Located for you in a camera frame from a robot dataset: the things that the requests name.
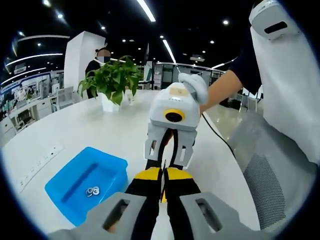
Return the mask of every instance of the black ceiling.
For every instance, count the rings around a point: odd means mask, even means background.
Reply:
[[[20,17],[15,41],[22,38],[19,31],[26,37],[63,35],[70,38],[88,31],[106,38],[108,49],[114,52],[112,58],[130,55],[139,64],[149,43],[151,58],[172,62],[160,39],[160,35],[163,35],[177,63],[193,64],[195,62],[190,60],[190,56],[197,54],[205,58],[204,62],[197,65],[205,67],[228,62],[239,54],[253,4],[253,0],[145,0],[156,19],[156,22],[150,22],[137,0],[51,0],[51,7],[45,6],[42,0],[25,2],[30,10],[23,18]],[[57,18],[58,13],[63,14],[62,19]],[[229,25],[223,25],[223,20],[228,20]],[[16,45],[17,56],[10,47],[4,63],[33,55],[63,53],[63,56],[36,57],[24,61],[30,69],[46,67],[44,71],[63,70],[64,53],[69,40],[34,38],[19,41]],[[11,75],[3,67],[1,82],[14,76],[14,67],[15,64],[7,67]]]

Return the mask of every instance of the green leaves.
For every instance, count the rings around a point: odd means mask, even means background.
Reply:
[[[111,91],[110,88],[108,88],[108,89],[105,91],[105,93],[104,93],[109,100],[110,100],[110,98],[111,98],[111,93],[112,93],[112,91]]]
[[[121,80],[121,72],[120,71],[116,72],[116,77],[114,77],[113,80],[115,80],[118,84],[120,84],[120,80]]]
[[[143,74],[130,59],[130,56],[123,56],[119,60],[107,62],[101,68],[88,72],[86,78],[79,82],[78,92],[81,86],[80,95],[83,97],[83,92],[86,90],[90,91],[94,97],[97,96],[97,92],[103,93],[118,105],[122,102],[126,86],[135,95]]]
[[[93,96],[94,98],[96,98],[96,96],[97,96],[96,88],[95,88],[95,87],[90,87],[90,92],[91,92],[92,96]]]
[[[122,90],[116,91],[112,94],[110,99],[114,104],[120,105],[122,101]]]
[[[135,85],[135,86],[133,86],[132,89],[131,89],[131,92],[132,92],[132,95],[133,95],[133,96],[136,95],[137,87],[138,87],[138,85]]]

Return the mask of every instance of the blue plastic tray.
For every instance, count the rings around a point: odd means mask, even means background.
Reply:
[[[128,186],[126,160],[86,147],[65,165],[44,187],[45,191],[75,226],[86,220],[87,212]],[[99,187],[99,195],[88,197],[88,188]]]

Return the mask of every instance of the glass partition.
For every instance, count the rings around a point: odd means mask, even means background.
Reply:
[[[160,86],[161,89],[165,89],[170,84],[178,82],[179,73],[198,74],[204,79],[207,85],[210,86],[225,72],[204,66],[158,62],[154,67],[154,83]]]

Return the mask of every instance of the floor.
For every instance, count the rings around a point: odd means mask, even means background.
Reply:
[[[222,137],[225,140],[228,140],[232,135],[234,129],[243,119],[244,114],[246,114],[246,110],[242,109],[239,112],[239,110],[233,108],[216,105],[208,109],[206,113],[218,128]]]

